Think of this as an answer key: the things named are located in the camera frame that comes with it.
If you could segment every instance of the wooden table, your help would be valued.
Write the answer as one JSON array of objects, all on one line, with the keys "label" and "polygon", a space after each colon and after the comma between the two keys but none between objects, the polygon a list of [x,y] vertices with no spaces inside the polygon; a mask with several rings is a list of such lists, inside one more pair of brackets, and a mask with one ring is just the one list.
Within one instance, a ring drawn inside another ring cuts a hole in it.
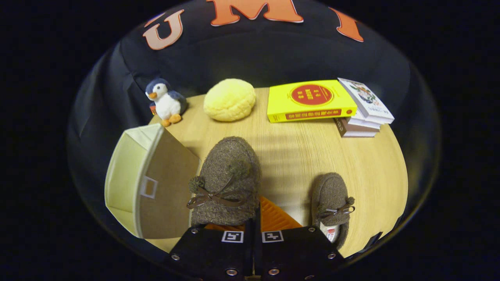
[{"label": "wooden table", "polygon": [[[355,198],[347,239],[340,253],[348,257],[368,240],[393,229],[408,196],[408,175],[400,146],[389,125],[370,138],[341,138],[332,118],[270,123],[266,115],[269,88],[255,89],[250,116],[219,122],[203,111],[205,95],[187,99],[183,120],[167,130],[202,161],[224,137],[244,138],[262,166],[260,194],[303,226],[311,224],[311,190],[315,177],[339,173]],[[157,115],[150,124],[158,123]],[[148,239],[170,252],[179,238]]]}]

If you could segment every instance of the storage box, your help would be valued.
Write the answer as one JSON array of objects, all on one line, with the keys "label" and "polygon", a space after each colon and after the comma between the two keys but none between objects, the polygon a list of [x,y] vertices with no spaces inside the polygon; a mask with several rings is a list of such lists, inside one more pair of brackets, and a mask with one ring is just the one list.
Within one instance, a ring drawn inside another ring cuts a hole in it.
[{"label": "storage box", "polygon": [[188,183],[200,165],[159,123],[127,129],[109,161],[106,207],[138,238],[181,237],[190,226]]},{"label": "storage box", "polygon": [[267,117],[271,123],[350,117],[357,108],[339,81],[307,81],[270,87]]}]

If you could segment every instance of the red circle label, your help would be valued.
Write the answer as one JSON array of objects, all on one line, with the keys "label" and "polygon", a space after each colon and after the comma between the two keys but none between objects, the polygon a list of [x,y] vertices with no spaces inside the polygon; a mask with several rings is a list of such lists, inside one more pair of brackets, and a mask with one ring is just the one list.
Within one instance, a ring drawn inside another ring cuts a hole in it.
[{"label": "red circle label", "polygon": [[307,84],[299,86],[291,91],[291,98],[299,104],[318,106],[332,100],[332,92],[320,85]]}]

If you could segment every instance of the penguin plush toy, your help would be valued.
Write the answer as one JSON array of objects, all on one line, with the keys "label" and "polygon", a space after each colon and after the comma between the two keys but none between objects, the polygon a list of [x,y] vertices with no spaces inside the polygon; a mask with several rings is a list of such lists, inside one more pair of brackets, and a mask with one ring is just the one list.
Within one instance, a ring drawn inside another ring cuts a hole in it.
[{"label": "penguin plush toy", "polygon": [[154,106],[150,106],[151,111],[158,114],[164,127],[181,121],[181,114],[188,107],[186,98],[169,88],[170,84],[162,78],[153,79],[146,87],[147,98],[154,102]]}]

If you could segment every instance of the fuzzy brown shoe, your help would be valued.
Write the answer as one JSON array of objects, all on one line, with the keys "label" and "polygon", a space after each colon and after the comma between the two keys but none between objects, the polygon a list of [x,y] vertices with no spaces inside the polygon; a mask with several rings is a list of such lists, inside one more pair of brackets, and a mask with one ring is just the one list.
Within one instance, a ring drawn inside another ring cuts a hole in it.
[{"label": "fuzzy brown shoe", "polygon": [[354,198],[348,197],[346,183],[338,173],[325,174],[312,190],[312,223],[337,249],[346,241],[353,204]]},{"label": "fuzzy brown shoe", "polygon": [[208,153],[199,176],[189,181],[191,225],[237,226],[256,216],[262,172],[252,147],[225,137]]}]

